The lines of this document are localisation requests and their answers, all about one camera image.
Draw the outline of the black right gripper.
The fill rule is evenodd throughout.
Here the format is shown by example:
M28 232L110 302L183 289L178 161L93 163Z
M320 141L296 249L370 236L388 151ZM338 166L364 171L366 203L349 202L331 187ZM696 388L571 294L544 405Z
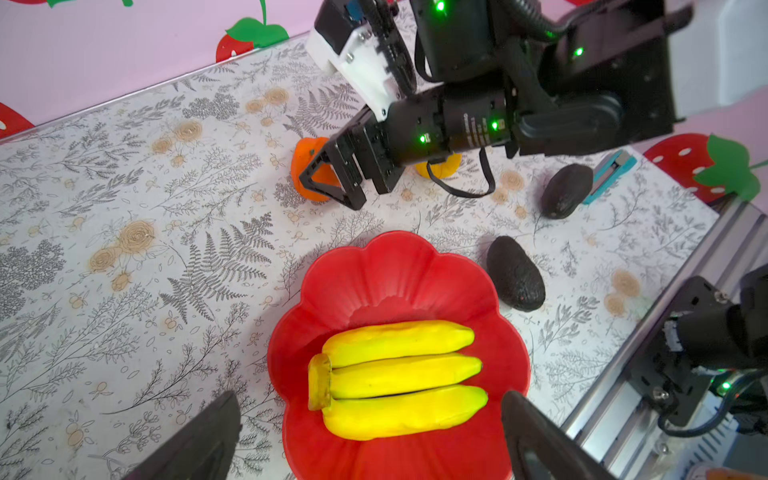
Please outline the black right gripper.
M338 186L313 179L324 164L333 170ZM392 159L384 123L377 121L368 106L363 106L338 135L331 137L314 155L299 178L308 190L358 211L366 203L363 180L372 181L379 194L388 194L394 191L404 170Z

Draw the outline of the dark fake avocado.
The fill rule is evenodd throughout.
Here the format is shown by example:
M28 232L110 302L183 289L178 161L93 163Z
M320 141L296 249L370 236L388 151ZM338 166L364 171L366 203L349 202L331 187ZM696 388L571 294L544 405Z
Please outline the dark fake avocado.
M546 290L542 275L512 237L500 236L491 243L486 270L501 302L523 312L538 310L543 305Z
M559 170L546 185L541 213L548 219L565 219L588 197L593 187L593 170L570 164Z

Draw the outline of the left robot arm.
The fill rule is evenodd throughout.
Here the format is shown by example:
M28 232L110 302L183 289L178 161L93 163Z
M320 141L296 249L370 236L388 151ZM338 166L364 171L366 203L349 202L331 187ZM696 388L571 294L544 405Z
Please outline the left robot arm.
M624 369L631 388L657 413L662 440L689 442L718 429L728 416L743 413L741 395L767 381L767 268L740 281L740 301L720 303L702 278L689 279L669 303L666 320ZM714 415L681 429L675 415L693 416L705 397L702 381L736 375ZM233 390L221 392L188 425L135 466L130 479L224 479L241 440L241 405Z

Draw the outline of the yellow fake lemon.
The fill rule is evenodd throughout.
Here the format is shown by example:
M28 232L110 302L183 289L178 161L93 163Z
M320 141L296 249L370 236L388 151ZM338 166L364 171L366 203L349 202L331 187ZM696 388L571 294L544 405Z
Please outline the yellow fake lemon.
M422 162L422 163L415 164L414 168L420 176L426 179L430 179L430 174L427 170L427 168L430 168L432 171L432 174L437 179L442 180L442 179L446 179L453 176L461 166L461 162L462 162L462 155L453 154L453 155L450 155L442 163L431 164L429 162Z

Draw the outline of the orange fake orange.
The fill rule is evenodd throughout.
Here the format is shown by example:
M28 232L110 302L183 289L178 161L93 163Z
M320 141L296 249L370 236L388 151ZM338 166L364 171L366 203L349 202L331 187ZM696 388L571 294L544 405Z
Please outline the orange fake orange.
M327 137L302 138L296 145L290 168L290 175L293 186L297 193L310 201L325 203L330 200L329 197L308 190L300 182L300 174L306 169L314 155L319 152L328 141ZM313 175L313 179L319 183L340 187L339 180L330 165L324 164Z

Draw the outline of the yellow fake banana bunch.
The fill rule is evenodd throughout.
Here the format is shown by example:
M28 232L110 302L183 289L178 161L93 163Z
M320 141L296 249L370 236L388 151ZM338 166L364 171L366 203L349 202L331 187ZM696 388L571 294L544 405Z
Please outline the yellow fake banana bunch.
M482 361L463 354L474 331L445 320L347 330L330 337L308 365L308 408L346 440L369 441L446 430L489 400L467 385Z

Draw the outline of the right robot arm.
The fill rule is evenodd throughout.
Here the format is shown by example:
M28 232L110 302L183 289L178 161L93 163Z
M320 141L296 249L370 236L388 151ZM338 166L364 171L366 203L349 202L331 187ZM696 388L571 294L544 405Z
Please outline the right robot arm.
M535 1L415 1L408 47L390 1L326 1L307 52L364 107L296 165L299 185L358 210L412 164L491 147L586 155L670 133L767 83L763 1L593 1L558 20Z

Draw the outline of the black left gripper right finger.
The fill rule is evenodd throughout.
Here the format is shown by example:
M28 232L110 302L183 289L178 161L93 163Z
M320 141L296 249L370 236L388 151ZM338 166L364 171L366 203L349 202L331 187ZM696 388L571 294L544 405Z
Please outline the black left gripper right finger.
M501 421L514 479L614 479L519 392L504 394Z

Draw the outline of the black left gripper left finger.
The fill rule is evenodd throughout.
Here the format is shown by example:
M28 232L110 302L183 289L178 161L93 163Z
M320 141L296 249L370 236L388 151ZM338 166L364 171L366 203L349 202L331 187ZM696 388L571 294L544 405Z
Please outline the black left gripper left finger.
M236 394L225 391L125 479L226 479L241 428Z

